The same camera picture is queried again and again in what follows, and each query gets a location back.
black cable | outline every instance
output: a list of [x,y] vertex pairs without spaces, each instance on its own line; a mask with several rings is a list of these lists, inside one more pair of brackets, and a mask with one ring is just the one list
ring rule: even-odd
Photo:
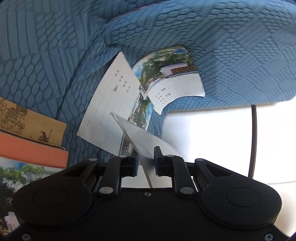
[[255,162],[256,162],[256,151],[257,151],[257,111],[256,106],[251,106],[252,110],[252,146],[251,146],[251,158],[248,177],[254,177]]
[[296,180],[294,181],[287,181],[287,182],[280,182],[280,183],[265,183],[266,185],[276,185],[276,184],[286,184],[286,183],[296,183]]

screw hole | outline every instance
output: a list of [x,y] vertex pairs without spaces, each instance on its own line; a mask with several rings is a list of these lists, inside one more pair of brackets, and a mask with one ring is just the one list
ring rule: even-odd
[[23,234],[22,235],[22,240],[24,240],[24,241],[30,241],[31,240],[31,236],[29,234]]
[[264,236],[264,240],[265,241],[272,241],[274,238],[274,236],[272,234],[267,234]]

white building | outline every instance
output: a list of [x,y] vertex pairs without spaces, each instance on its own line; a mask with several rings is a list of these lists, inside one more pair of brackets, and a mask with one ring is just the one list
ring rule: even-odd
[[173,74],[172,69],[177,69],[177,68],[182,68],[182,67],[187,67],[188,64],[187,63],[181,63],[181,64],[172,64],[166,67],[162,67],[160,69],[160,72],[165,76],[165,77],[169,77],[170,75]]
[[14,212],[8,212],[8,216],[5,216],[4,220],[10,232],[17,229],[20,225]]

round button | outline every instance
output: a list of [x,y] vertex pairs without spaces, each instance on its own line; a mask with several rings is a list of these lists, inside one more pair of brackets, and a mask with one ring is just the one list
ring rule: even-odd
[[67,193],[60,188],[46,188],[35,193],[34,202],[41,207],[56,207],[67,200]]
[[194,189],[191,187],[183,187],[180,189],[180,192],[185,195],[190,195],[190,194],[194,193]]
[[111,194],[111,193],[113,193],[113,188],[111,188],[111,187],[102,187],[102,188],[100,188],[100,190],[99,190],[99,192],[101,193],[101,194]]
[[249,188],[234,188],[227,192],[227,200],[238,207],[252,207],[260,202],[260,195]]

paper card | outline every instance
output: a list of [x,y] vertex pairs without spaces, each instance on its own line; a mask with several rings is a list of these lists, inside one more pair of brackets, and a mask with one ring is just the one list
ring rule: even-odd
[[147,92],[154,110],[161,115],[164,107],[183,96],[205,96],[198,73],[163,79]]
[[159,146],[163,155],[181,156],[178,151],[164,140],[148,133],[131,122],[114,113],[112,113],[112,115],[122,128],[133,148],[138,153],[140,163],[143,166],[150,188],[171,187],[172,181],[170,177],[159,177],[156,175],[154,166],[154,147]]
[[11,200],[21,187],[40,180],[63,169],[27,164],[0,157],[1,206],[0,233],[8,235],[14,231],[19,222],[13,212]]
[[183,96],[205,96],[205,91],[189,52],[184,47],[155,51],[133,67],[141,82],[141,94],[149,97],[154,110],[163,108]]
[[66,123],[0,98],[0,129],[33,140],[61,146]]
[[127,120],[138,102],[139,87],[140,82],[120,52],[99,83],[77,135],[118,156],[124,135],[110,113]]

